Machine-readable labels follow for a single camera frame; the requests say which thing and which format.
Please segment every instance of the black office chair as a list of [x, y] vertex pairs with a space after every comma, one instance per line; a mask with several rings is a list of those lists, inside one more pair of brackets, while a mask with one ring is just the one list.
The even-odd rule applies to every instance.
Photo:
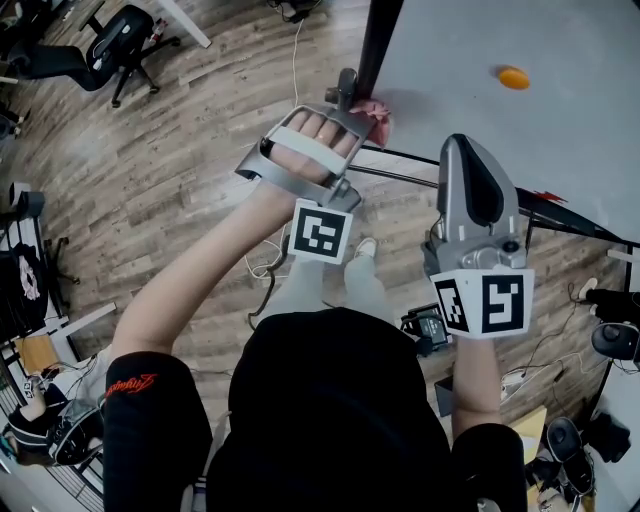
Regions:
[[118, 96], [134, 71], [149, 82], [151, 94], [157, 93], [160, 88], [142, 68], [142, 60], [164, 46], [179, 46], [180, 39], [170, 37], [142, 50], [144, 42], [153, 33], [153, 18], [138, 7], [126, 5], [103, 27], [95, 17], [103, 4], [104, 0], [96, 4], [79, 26], [82, 30], [89, 25], [97, 34], [87, 50], [86, 63], [80, 49], [75, 46], [45, 46], [22, 40], [11, 49], [8, 59], [18, 76], [39, 79], [67, 75], [84, 90], [95, 91], [104, 86], [120, 67], [124, 67], [111, 100], [113, 108], [120, 106]]

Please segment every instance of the fingers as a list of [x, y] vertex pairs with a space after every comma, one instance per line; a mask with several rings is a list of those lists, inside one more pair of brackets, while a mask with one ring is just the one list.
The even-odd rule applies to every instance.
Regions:
[[322, 128], [324, 121], [325, 118], [323, 116], [318, 114], [311, 114], [311, 116], [309, 116], [309, 119], [307, 119], [304, 125], [302, 125], [302, 128], [300, 128], [300, 133], [302, 135], [306, 135], [310, 139], [314, 139], [315, 136], [318, 135], [320, 128]]
[[345, 132], [342, 138], [333, 146], [333, 150], [341, 157], [346, 158], [353, 147], [358, 142], [358, 138], [351, 132]]
[[325, 146], [331, 146], [333, 139], [335, 138], [338, 130], [340, 129], [340, 125], [338, 123], [334, 123], [333, 121], [326, 121], [320, 130], [318, 130], [318, 134], [316, 135], [316, 141], [320, 144], [324, 144]]
[[309, 119], [309, 113], [301, 110], [291, 118], [289, 124], [287, 125], [287, 128], [291, 128], [292, 130], [299, 132], [300, 129], [304, 126], [304, 123], [307, 119]]
[[[346, 157], [358, 141], [355, 135], [346, 132], [338, 123], [306, 111], [300, 111], [293, 116], [287, 127], [330, 147], [342, 157]], [[329, 171], [315, 160], [280, 144], [273, 146], [269, 158], [281, 167], [315, 183], [321, 183], [329, 174]]]

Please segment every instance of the grey pants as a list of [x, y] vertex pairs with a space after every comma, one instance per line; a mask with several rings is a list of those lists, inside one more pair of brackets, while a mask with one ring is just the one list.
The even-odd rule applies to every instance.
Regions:
[[[351, 260], [344, 269], [348, 309], [393, 322], [393, 308], [387, 301], [382, 283], [376, 278], [375, 263], [370, 256]], [[297, 257], [289, 277], [273, 295], [258, 321], [282, 313], [307, 313], [328, 309], [322, 302], [324, 263]]]

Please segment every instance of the orange ball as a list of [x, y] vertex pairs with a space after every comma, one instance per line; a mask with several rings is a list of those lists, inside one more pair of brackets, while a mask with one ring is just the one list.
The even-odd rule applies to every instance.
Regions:
[[528, 89], [530, 85], [529, 76], [518, 68], [503, 68], [498, 73], [498, 79], [505, 87], [519, 91]]

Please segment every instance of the wooden floor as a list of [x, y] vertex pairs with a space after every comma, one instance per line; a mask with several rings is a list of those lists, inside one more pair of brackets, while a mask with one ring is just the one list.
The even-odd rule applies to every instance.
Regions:
[[[83, 355], [108, 344], [119, 314], [136, 292], [250, 192], [252, 185], [232, 171], [248, 147], [294, 103], [291, 59], [297, 27], [283, 23], [263, 1], [180, 3], [213, 44], [201, 48], [172, 23], [166, 35], [183, 36], [183, 46], [161, 51], [145, 66], [162, 87], [158, 95], [150, 96], [147, 85], [136, 79], [127, 85], [122, 107], [113, 110], [113, 83], [88, 93], [68, 78], [20, 83], [13, 94], [12, 109], [31, 109], [31, 118], [21, 138], [5, 142], [0, 151], [0, 190], [17, 179], [45, 193], [45, 235], [70, 238], [64, 268], [82, 280], [66, 290], [72, 316], [108, 301], [118, 306], [117, 315], [75, 337]], [[138, 4], [154, 18], [164, 15], [155, 2]], [[357, 68], [367, 4], [327, 1], [305, 21], [296, 61], [301, 101], [322, 101], [341, 68]], [[46, 42], [86, 48], [90, 30], [79, 34], [75, 23], [90, 5], [89, 0], [76, 2], [70, 19], [54, 24]], [[109, 0], [99, 18], [108, 19], [121, 5]], [[362, 155], [360, 161], [430, 179], [436, 175], [427, 164], [375, 154]], [[350, 250], [361, 236], [380, 240], [378, 276], [399, 318], [433, 299], [419, 243], [437, 217], [435, 191], [372, 177], [355, 176], [353, 181], [365, 201], [355, 212]], [[583, 237], [534, 232], [529, 257], [536, 269], [532, 327], [527, 336], [498, 343], [504, 371], [525, 364], [536, 343], [562, 327], [574, 308], [567, 294], [569, 283], [579, 288], [595, 275], [604, 286], [621, 289], [624, 267], [605, 257], [609, 247]], [[250, 260], [258, 264], [273, 257], [274, 251], [263, 244]], [[176, 354], [194, 369], [212, 421], [226, 409], [228, 373], [251, 333], [245, 317], [260, 303], [265, 286], [240, 262], [176, 345]], [[341, 269], [328, 269], [327, 300], [340, 303], [342, 291]], [[602, 361], [590, 345], [595, 323], [587, 308], [578, 307], [564, 334], [545, 340], [533, 363], [580, 352], [585, 372], [594, 368]], [[453, 359], [448, 350], [421, 362], [434, 408], [431, 383], [451, 373]], [[605, 365], [583, 375], [577, 357], [564, 363], [568, 372], [555, 391], [574, 415], [596, 392]], [[548, 368], [527, 384], [505, 404], [505, 419], [513, 420], [540, 404], [549, 408], [550, 417], [561, 414], [551, 387], [558, 371], [559, 365]], [[449, 431], [448, 420], [444, 424]]]

